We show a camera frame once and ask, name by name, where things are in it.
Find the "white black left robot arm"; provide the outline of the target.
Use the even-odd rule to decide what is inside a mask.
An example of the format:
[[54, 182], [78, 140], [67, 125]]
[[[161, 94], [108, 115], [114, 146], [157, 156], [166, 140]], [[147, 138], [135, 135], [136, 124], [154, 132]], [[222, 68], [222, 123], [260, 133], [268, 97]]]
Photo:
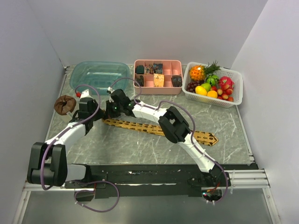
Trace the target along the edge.
[[31, 184], [46, 186], [62, 186], [65, 182], [76, 180], [77, 184], [86, 188], [92, 184], [92, 175], [87, 172], [86, 165], [69, 164], [67, 152], [77, 140], [88, 134], [93, 122], [104, 117], [95, 99], [90, 96], [79, 100], [77, 117], [67, 127], [46, 142], [33, 144], [30, 153], [27, 181]]

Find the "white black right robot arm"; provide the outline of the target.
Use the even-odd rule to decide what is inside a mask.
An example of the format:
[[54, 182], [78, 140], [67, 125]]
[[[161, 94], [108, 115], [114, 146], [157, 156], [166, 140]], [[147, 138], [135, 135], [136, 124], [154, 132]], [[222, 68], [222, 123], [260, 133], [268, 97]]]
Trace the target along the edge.
[[179, 144], [195, 161], [209, 187], [229, 186], [229, 176], [196, 141], [195, 130], [190, 129], [188, 122], [177, 109], [179, 105], [173, 103], [168, 109], [162, 108], [161, 104], [154, 107], [140, 100], [130, 99], [121, 89], [113, 90], [108, 87], [107, 92], [110, 95], [106, 102], [106, 114], [109, 118], [117, 118], [123, 113], [159, 124], [167, 140]]

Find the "yellow beetle print tie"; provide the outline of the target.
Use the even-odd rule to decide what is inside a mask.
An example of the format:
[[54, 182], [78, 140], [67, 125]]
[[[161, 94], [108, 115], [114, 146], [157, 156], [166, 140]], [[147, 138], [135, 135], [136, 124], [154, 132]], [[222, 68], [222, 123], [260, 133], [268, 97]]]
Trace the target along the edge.
[[[110, 126], [164, 136], [161, 127], [158, 125], [135, 123], [118, 119], [106, 119], [102, 120], [102, 122]], [[195, 131], [194, 137], [198, 143], [206, 146], [212, 147], [219, 142], [218, 138], [213, 133]]]

